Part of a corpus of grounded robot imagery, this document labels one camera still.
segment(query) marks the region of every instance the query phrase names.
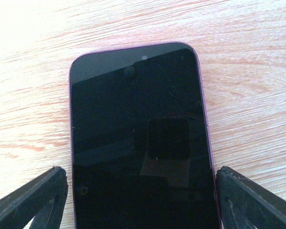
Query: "wooden table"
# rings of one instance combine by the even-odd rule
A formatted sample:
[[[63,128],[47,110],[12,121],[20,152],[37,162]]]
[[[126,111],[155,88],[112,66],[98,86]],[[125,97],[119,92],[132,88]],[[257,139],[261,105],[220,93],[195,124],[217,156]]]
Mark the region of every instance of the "wooden table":
[[[68,73],[79,55],[182,41],[200,58],[216,170],[286,200],[286,1],[0,3],[0,198],[53,165],[70,185]]]

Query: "smartphone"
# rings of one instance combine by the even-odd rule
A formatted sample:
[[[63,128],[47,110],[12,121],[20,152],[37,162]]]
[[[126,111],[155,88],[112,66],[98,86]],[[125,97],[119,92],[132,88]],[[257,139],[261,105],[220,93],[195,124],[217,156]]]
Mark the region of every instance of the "smartphone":
[[[165,43],[70,69],[77,229],[218,229],[198,57]]]

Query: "black phone screen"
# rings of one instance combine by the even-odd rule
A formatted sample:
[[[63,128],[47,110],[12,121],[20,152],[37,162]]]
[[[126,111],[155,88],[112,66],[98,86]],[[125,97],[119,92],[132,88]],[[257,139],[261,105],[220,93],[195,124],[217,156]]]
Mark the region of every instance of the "black phone screen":
[[[78,229],[220,228],[197,57],[182,43],[70,69]]]

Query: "pink phone frame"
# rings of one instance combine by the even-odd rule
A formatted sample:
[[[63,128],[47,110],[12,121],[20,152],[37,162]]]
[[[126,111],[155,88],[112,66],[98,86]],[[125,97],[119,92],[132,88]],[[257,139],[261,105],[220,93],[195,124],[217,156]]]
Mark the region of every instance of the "pink phone frame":
[[[215,201],[216,201],[216,205],[217,205],[217,214],[218,214],[218,219],[219,219],[219,224],[220,224],[220,229],[222,228],[221,226],[221,215],[220,215],[220,206],[219,206],[219,202],[218,202],[218,191],[217,191],[217,185],[216,185],[216,177],[215,177],[215,168],[214,168],[214,161],[213,161],[213,152],[212,152],[212,147],[211,147],[211,137],[210,137],[210,132],[209,132],[209,124],[208,124],[208,118],[207,118],[207,113],[206,113],[206,104],[205,104],[205,99],[204,99],[204,87],[203,87],[203,83],[202,83],[202,75],[201,75],[201,70],[200,70],[200,62],[199,62],[199,58],[197,55],[196,50],[190,46],[189,44],[185,43],[185,42],[160,42],[160,43],[155,43],[155,44],[147,44],[147,45],[138,45],[138,46],[130,46],[130,47],[126,47],[126,48],[118,48],[118,49],[109,49],[109,50],[101,50],[101,51],[95,51],[95,52],[88,52],[85,53],[83,55],[80,55],[79,57],[77,57],[71,64],[70,70],[69,70],[69,108],[70,108],[70,113],[69,113],[69,122],[70,122],[70,135],[71,135],[71,158],[72,158],[72,164],[73,164],[73,147],[72,147],[72,143],[73,143],[73,134],[72,134],[72,109],[71,109],[71,68],[74,64],[74,62],[81,58],[84,55],[87,54],[94,54],[94,53],[100,53],[100,52],[110,52],[110,51],[115,51],[115,50],[125,50],[125,49],[131,49],[131,48],[138,48],[138,47],[144,47],[144,46],[153,46],[153,45],[160,45],[160,44],[170,44],[170,43],[180,43],[183,45],[186,45],[188,48],[190,48],[192,50],[192,52],[195,54],[196,57],[196,63],[197,63],[197,69],[198,69],[198,77],[199,77],[199,83],[200,83],[200,88],[201,88],[201,96],[202,96],[202,101],[203,101],[203,110],[204,110],[204,121],[205,121],[205,127],[206,127],[206,131],[207,131],[207,140],[208,140],[208,147],[209,147],[209,152],[210,152],[210,166],[212,169],[212,173],[213,173],[213,183],[214,183],[214,195],[215,195]],[[71,167],[71,172],[72,172],[72,182],[73,181],[73,166]],[[74,221],[75,221],[75,228],[77,228],[76,226],[76,212],[75,212],[75,204],[73,202],[73,209],[74,209]]]

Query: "light wood grain surface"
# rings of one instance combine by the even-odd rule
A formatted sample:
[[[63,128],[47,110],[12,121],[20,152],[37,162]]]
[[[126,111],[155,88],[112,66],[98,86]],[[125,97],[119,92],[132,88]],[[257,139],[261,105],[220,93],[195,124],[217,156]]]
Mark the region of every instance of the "light wood grain surface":
[[[286,1],[27,2],[0,3],[0,198],[62,166],[61,228],[74,228],[72,61],[181,41],[200,59],[216,170],[230,166],[286,200]]]

